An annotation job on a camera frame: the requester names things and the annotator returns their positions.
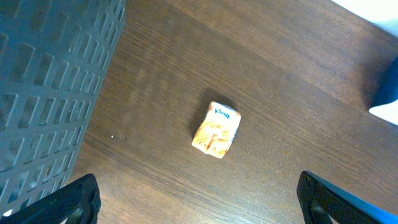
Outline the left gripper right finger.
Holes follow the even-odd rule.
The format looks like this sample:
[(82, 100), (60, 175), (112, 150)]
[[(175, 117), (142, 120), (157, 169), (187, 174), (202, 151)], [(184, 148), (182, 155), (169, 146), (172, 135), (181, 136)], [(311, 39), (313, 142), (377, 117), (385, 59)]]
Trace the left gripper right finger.
[(397, 223), (397, 216), (303, 171), (297, 197), (305, 223)]

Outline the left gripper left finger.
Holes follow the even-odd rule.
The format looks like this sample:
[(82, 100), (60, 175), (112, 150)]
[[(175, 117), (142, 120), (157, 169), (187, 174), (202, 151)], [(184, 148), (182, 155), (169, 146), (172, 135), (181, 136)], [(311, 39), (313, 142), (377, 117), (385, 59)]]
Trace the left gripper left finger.
[(86, 174), (43, 199), (1, 219), (1, 224), (96, 224), (100, 190), (94, 174)]

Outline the orange tissue pack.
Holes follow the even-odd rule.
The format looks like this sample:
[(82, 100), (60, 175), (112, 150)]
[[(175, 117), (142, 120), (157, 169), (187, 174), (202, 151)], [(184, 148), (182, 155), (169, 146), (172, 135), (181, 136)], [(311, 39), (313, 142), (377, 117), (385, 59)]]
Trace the orange tissue pack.
[(241, 121), (233, 108), (211, 101), (192, 146), (201, 152), (222, 159), (229, 151)]

